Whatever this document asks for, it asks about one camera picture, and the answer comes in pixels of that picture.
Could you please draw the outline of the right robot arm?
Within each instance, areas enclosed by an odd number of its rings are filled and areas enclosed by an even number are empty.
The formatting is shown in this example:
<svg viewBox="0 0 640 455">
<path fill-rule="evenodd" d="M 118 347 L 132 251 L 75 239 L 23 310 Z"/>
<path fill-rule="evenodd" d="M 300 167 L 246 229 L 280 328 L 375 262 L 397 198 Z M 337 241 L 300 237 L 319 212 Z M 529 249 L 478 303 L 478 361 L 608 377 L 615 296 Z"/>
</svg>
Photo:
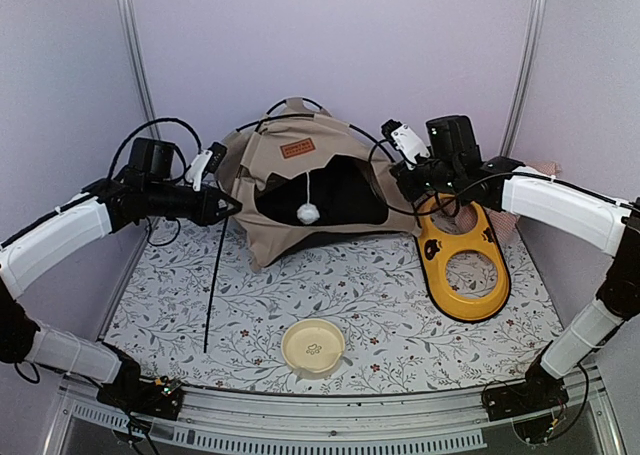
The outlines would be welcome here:
<svg viewBox="0 0 640 455">
<path fill-rule="evenodd" d="M 444 196 L 450 204 L 476 203 L 495 212 L 529 218 L 585 241 L 611 256 L 594 300 L 576 315 L 529 366 L 517 402 L 537 411 L 552 399 L 561 379 L 639 314 L 639 205 L 611 198 L 508 157 L 481 157 L 470 119 L 452 115 L 427 121 L 423 141 L 406 124 L 389 120 L 382 135 L 401 155 L 391 170 L 411 204 Z"/>
</svg>

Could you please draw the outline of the beige pet tent fabric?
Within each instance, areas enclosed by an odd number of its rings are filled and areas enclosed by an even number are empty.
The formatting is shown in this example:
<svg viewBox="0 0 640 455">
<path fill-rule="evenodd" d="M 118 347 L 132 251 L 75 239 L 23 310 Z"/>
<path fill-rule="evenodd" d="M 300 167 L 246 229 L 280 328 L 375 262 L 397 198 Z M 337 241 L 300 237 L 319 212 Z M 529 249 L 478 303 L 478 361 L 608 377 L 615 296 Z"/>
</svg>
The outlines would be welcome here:
<svg viewBox="0 0 640 455">
<path fill-rule="evenodd" d="M 289 98 L 237 128 L 217 170 L 238 200 L 250 266 L 360 235 L 417 235 L 419 222 L 390 173 L 392 160 L 368 135 L 308 98 Z"/>
</svg>

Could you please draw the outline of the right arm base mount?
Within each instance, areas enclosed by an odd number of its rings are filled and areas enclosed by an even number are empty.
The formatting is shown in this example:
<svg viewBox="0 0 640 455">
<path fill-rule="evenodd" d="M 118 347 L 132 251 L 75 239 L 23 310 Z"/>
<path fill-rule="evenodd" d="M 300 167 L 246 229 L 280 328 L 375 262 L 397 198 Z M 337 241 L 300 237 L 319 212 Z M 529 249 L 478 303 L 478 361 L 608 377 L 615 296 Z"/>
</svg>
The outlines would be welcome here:
<svg viewBox="0 0 640 455">
<path fill-rule="evenodd" d="M 510 419 L 515 435 L 529 445 L 547 443 L 562 421 L 569 396 L 563 385 L 541 395 L 526 382 L 492 382 L 481 392 L 490 421 Z"/>
</svg>

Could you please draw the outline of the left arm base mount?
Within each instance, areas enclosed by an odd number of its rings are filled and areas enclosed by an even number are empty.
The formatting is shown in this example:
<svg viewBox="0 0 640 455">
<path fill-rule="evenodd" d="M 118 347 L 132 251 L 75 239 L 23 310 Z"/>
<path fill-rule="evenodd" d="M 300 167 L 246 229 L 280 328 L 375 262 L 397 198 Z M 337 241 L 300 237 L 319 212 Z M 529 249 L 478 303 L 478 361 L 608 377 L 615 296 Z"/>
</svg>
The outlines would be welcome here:
<svg viewBox="0 0 640 455">
<path fill-rule="evenodd" d="M 127 414 L 141 414 L 176 421 L 184 401 L 184 390 L 172 381 L 144 381 L 138 378 L 116 380 L 103 384 L 97 401 L 119 408 Z"/>
</svg>

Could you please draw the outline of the pink checkered cushion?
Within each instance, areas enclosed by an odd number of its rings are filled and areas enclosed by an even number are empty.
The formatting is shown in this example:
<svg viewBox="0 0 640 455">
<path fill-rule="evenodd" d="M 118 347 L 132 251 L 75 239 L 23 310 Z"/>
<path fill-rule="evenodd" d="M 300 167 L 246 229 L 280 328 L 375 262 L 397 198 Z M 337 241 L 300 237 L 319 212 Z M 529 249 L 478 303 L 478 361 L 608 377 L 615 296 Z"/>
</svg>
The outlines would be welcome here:
<svg viewBox="0 0 640 455">
<path fill-rule="evenodd" d="M 554 161 L 527 162 L 526 165 L 548 176 L 556 176 L 562 172 L 561 165 Z M 519 216 L 509 212 L 496 212 L 488 208 L 485 209 L 485 212 L 497 237 L 500 240 L 509 240 L 516 229 Z M 461 208 L 460 212 L 453 217 L 455 227 L 462 232 L 472 229 L 476 221 L 476 213 L 469 206 Z"/>
</svg>

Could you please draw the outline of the black tent pole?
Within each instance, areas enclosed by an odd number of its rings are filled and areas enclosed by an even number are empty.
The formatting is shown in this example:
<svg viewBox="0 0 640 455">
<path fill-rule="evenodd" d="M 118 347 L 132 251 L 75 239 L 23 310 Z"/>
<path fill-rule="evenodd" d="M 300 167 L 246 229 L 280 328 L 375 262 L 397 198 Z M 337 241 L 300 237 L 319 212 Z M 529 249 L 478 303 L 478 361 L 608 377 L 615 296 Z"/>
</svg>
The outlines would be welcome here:
<svg viewBox="0 0 640 455">
<path fill-rule="evenodd" d="M 321 104 L 307 97 L 282 99 L 267 109 L 259 119 L 241 125 L 234 130 L 234 133 L 242 133 L 247 130 L 260 132 L 265 125 L 291 120 L 310 121 L 323 127 L 342 131 L 348 135 L 357 135 L 368 140 L 374 152 L 380 150 L 389 162 L 394 162 L 393 155 L 384 147 L 386 141 L 376 139 L 357 125 L 333 117 Z"/>
<path fill-rule="evenodd" d="M 222 224 L 221 231 L 220 231 L 220 237 L 219 237 L 218 245 L 217 245 L 217 252 L 216 252 L 214 265 L 213 265 L 213 270 L 212 270 L 212 279 L 211 279 L 209 300 L 208 300 L 207 314 L 206 314 L 206 321 L 205 321 L 205 332 L 204 332 L 204 338 L 203 338 L 203 353 L 204 354 L 208 353 L 209 332 L 210 332 L 210 327 L 211 327 L 212 310 L 213 310 L 213 304 L 214 304 L 214 298 L 215 298 L 215 286 L 216 286 L 217 276 L 218 276 L 218 271 L 219 271 L 219 266 L 220 266 L 220 258 L 222 256 L 222 252 L 223 252 L 223 248 L 224 248 L 224 240 L 226 238 L 226 233 L 227 233 L 227 230 L 228 230 L 228 224 L 229 224 L 229 218 L 225 218 L 225 220 L 223 221 L 223 224 Z"/>
</svg>

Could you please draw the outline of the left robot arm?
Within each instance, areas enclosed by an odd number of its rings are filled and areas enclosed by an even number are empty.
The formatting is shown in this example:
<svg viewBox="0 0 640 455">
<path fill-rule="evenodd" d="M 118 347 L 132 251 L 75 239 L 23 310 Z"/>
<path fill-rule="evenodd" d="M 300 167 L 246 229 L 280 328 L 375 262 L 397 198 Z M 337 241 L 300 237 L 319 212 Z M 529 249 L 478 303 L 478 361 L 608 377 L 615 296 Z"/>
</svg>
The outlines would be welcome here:
<svg viewBox="0 0 640 455">
<path fill-rule="evenodd" d="M 33 364 L 83 376 L 109 388 L 128 409 L 148 401 L 137 361 L 122 350 L 54 327 L 31 315 L 24 298 L 43 290 L 54 272 L 93 252 L 101 240 L 148 219 L 187 221 L 201 227 L 237 214 L 239 201 L 206 184 L 223 162 L 219 143 L 200 150 L 174 177 L 175 144 L 150 138 L 134 141 L 123 167 L 82 188 L 1 245 L 1 361 Z"/>
</svg>

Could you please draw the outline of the yellow double bowl holder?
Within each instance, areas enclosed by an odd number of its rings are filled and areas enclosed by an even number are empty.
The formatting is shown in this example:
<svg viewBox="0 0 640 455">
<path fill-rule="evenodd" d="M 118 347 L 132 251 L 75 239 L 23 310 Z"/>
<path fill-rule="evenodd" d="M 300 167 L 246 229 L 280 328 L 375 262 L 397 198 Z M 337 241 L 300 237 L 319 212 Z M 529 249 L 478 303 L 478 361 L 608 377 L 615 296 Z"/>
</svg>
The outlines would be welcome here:
<svg viewBox="0 0 640 455">
<path fill-rule="evenodd" d="M 511 293 L 511 277 L 485 210 L 470 205 L 474 225 L 458 230 L 435 199 L 420 207 L 416 239 L 428 295 L 446 316 L 479 323 L 497 315 Z"/>
</svg>

